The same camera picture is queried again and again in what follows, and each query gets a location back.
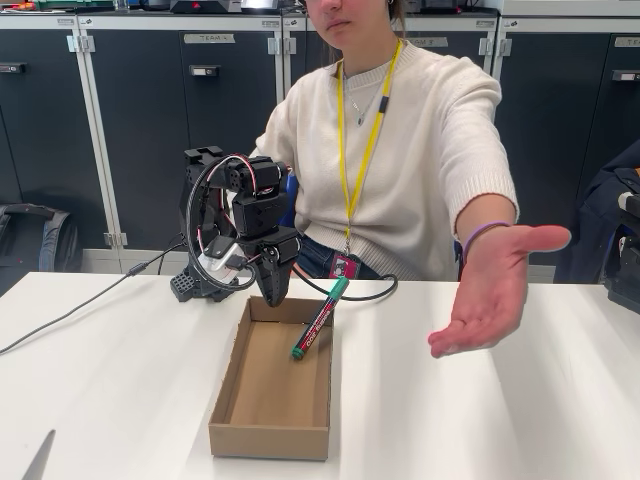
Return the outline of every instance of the jeans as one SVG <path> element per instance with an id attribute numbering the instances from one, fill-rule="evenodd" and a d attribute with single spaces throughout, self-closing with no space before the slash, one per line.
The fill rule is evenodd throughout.
<path id="1" fill-rule="evenodd" d="M 311 278 L 329 278 L 333 257 L 337 252 L 332 248 L 314 242 L 309 237 L 302 238 L 302 248 L 298 255 L 298 266 Z M 364 263 L 360 264 L 358 280 L 377 280 L 380 277 Z"/>

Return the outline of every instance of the chin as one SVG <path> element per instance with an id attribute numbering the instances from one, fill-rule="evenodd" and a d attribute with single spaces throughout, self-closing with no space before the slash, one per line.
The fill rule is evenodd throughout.
<path id="1" fill-rule="evenodd" d="M 323 40 L 337 50 L 344 50 L 346 46 L 352 43 L 347 32 L 325 32 Z"/>
<path id="2" fill-rule="evenodd" d="M 353 43 L 354 31 L 351 25 L 345 25 L 338 28 L 330 28 L 323 32 L 322 38 L 333 48 L 343 50 L 349 44 Z"/>

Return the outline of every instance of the knit sweater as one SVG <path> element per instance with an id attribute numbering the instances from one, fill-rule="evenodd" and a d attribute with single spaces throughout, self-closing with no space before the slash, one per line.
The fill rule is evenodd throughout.
<path id="1" fill-rule="evenodd" d="M 345 159 L 352 194 L 389 64 L 345 85 Z M 343 250 L 347 215 L 340 183 L 336 65 L 291 88 L 273 111 L 255 154 L 298 177 L 296 228 Z M 455 279 L 458 214 L 473 198 L 500 194 L 517 208 L 505 150 L 493 126 L 499 84 L 468 59 L 406 44 L 352 218 L 351 252 L 401 280 Z M 359 113 L 366 110 L 358 126 Z"/>

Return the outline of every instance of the green marker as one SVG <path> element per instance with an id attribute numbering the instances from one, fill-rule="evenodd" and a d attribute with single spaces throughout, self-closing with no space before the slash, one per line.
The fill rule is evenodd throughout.
<path id="1" fill-rule="evenodd" d="M 313 319 L 313 322 L 309 324 L 309 326 L 302 333 L 300 339 L 291 349 L 291 356 L 293 358 L 295 358 L 296 360 L 300 360 L 302 359 L 302 357 L 304 357 L 304 354 L 307 352 L 307 350 L 309 350 L 309 347 L 318 336 L 318 333 L 320 333 L 320 329 L 324 325 L 324 322 L 326 322 L 327 318 L 329 318 L 329 315 L 331 315 L 333 309 L 336 308 L 338 300 L 340 300 L 340 297 L 344 295 L 344 291 L 348 286 L 349 280 L 346 277 L 338 277 L 336 283 L 333 285 L 333 288 L 329 292 L 329 296 L 320 307 L 320 310 L 318 310 L 318 313 Z"/>

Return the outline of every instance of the sleeve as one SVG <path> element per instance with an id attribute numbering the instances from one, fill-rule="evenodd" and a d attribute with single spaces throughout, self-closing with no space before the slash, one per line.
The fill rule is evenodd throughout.
<path id="1" fill-rule="evenodd" d="M 271 113 L 265 132 L 256 140 L 251 156 L 264 155 L 276 162 L 283 162 L 296 170 L 296 128 L 298 112 L 298 86 L 296 83 L 285 100 Z"/>
<path id="2" fill-rule="evenodd" d="M 474 198 L 498 194 L 509 199 L 519 215 L 507 154 L 493 125 L 501 100 L 500 85 L 469 60 L 449 72 L 441 112 L 440 184 L 449 210 L 451 232 L 460 212 Z"/>

